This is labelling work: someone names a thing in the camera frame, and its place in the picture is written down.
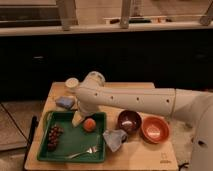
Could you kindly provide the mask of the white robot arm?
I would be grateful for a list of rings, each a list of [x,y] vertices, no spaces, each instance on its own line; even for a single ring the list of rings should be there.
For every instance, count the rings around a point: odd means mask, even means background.
[[[99,106],[171,117],[195,127],[188,171],[213,171],[213,93],[175,88],[111,88],[104,76],[91,71],[72,90],[81,117]]]

